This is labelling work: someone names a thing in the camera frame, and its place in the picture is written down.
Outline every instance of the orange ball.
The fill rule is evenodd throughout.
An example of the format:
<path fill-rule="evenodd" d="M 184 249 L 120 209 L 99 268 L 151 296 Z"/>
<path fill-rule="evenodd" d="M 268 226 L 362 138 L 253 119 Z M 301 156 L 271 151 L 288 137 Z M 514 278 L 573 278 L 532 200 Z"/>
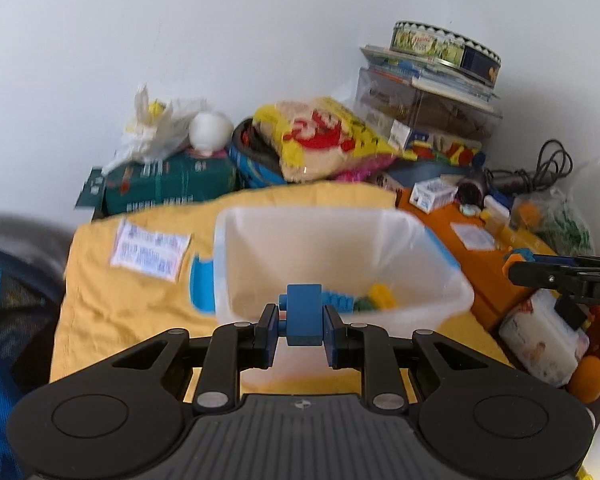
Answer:
<path fill-rule="evenodd" d="M 596 400 L 600 396 L 600 359 L 584 356 L 567 384 L 567 391 L 583 404 Z"/>

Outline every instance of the round tin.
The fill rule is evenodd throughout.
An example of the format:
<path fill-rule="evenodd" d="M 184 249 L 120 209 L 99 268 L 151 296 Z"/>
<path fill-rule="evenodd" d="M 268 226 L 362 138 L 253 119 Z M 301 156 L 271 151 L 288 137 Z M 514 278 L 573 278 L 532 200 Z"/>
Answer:
<path fill-rule="evenodd" d="M 426 58 L 452 67 L 493 88 L 500 70 L 500 56 L 461 34 L 427 23 L 396 22 L 391 50 Z"/>

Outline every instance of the yellow tablecloth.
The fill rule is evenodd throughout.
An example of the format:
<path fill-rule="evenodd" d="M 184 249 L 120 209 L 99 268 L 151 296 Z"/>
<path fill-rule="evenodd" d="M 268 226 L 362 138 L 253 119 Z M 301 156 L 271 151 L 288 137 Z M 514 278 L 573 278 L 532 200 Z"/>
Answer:
<path fill-rule="evenodd" d="M 76 231 L 66 268 L 67 292 L 56 331 L 51 380 L 169 328 L 186 328 L 192 337 L 210 335 L 217 326 L 216 320 L 192 306 L 189 272 L 195 254 L 200 258 L 212 257 L 216 216 L 222 209 L 240 205 L 393 208 L 394 202 L 393 193 L 367 184 L 322 182 L 246 190 L 212 202 L 161 206 L 128 215 L 140 227 L 191 236 L 175 283 L 109 265 L 120 216 L 81 226 Z M 495 341 L 469 312 L 446 320 L 439 332 L 507 362 Z M 269 390 L 308 394 L 351 392 L 359 386 L 358 373 L 351 371 L 333 381 L 276 384 Z M 243 391 L 254 388 L 243 385 Z"/>

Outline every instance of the orange box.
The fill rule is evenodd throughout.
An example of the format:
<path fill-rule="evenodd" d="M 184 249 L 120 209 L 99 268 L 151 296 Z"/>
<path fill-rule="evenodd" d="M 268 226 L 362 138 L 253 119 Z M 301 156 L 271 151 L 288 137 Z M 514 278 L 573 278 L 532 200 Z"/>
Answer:
<path fill-rule="evenodd" d="M 450 225 L 472 223 L 482 227 L 480 219 L 462 215 L 455 203 L 426 214 L 409 204 L 409 196 L 410 190 L 405 189 L 398 208 L 416 215 L 453 254 L 474 288 L 472 312 L 485 329 L 493 329 L 509 310 L 533 293 L 531 288 L 513 285 L 503 274 L 505 251 L 468 251 Z"/>

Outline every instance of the plastic bin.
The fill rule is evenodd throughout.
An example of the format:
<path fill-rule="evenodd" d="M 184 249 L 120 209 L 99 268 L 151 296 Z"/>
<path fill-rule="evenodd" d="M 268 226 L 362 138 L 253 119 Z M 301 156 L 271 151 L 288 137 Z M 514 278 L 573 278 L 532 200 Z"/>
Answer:
<path fill-rule="evenodd" d="M 352 296 L 373 283 L 391 287 L 395 310 L 343 316 L 390 335 L 411 337 L 467 311 L 474 291 L 458 263 L 432 231 L 400 210 L 238 207 L 222 211 L 214 240 L 214 294 L 218 323 L 255 322 L 291 283 L 320 283 Z M 269 370 L 247 370 L 248 383 L 334 373 L 322 347 L 278 342 Z"/>

